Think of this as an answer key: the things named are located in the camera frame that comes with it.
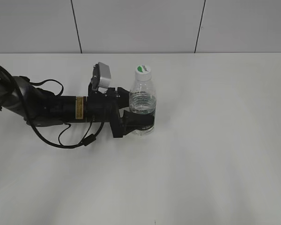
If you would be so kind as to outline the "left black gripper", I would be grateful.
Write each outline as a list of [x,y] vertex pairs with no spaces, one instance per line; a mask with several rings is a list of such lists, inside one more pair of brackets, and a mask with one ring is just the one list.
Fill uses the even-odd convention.
[[87,112],[86,116],[92,122],[106,123],[111,127],[114,138],[122,138],[135,130],[147,131],[155,124],[155,111],[149,114],[137,114],[124,110],[123,117],[120,117],[119,110],[129,107],[128,90],[124,88],[108,88],[102,93],[98,87],[92,84],[88,87]]

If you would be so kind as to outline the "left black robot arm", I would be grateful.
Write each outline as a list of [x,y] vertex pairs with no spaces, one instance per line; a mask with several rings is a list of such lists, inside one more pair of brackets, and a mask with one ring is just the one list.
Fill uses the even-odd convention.
[[135,130],[152,128],[154,113],[136,114],[120,110],[129,106],[129,91],[111,88],[108,65],[98,62],[87,96],[64,96],[40,88],[42,82],[31,82],[25,76],[9,79],[0,66],[0,110],[6,108],[24,118],[27,124],[50,127],[65,123],[109,123],[113,137],[121,138]]

